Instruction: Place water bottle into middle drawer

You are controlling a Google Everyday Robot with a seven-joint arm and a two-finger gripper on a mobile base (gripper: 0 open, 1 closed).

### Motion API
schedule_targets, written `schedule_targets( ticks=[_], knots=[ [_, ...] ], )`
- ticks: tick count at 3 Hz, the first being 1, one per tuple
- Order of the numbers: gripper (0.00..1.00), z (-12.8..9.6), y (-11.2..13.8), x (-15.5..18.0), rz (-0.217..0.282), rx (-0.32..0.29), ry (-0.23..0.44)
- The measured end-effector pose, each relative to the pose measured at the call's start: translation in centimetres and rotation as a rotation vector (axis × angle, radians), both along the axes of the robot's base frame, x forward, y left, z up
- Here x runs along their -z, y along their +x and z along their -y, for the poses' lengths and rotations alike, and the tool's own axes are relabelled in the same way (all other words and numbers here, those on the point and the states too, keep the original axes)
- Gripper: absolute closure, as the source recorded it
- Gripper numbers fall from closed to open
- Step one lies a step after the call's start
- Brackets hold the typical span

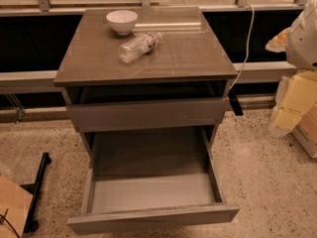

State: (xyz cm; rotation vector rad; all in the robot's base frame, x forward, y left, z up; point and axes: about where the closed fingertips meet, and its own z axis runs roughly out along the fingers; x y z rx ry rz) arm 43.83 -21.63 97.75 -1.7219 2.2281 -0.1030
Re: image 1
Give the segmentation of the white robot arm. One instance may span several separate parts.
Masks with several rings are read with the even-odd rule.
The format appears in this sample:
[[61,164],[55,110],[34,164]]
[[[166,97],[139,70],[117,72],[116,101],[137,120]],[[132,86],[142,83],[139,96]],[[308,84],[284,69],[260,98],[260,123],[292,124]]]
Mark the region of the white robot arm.
[[280,81],[268,131],[275,137],[292,132],[302,117],[317,103],[317,0],[311,0],[292,25],[265,46],[285,52],[297,73]]

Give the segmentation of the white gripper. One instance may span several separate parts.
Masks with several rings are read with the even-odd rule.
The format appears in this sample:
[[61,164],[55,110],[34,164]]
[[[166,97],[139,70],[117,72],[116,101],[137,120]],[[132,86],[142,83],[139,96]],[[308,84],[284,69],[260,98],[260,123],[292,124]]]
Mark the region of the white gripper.
[[276,104],[293,113],[274,107],[267,128],[269,133],[276,138],[286,136],[300,122],[300,115],[306,114],[316,102],[317,73],[315,71],[304,70],[292,77],[284,76],[278,85]]

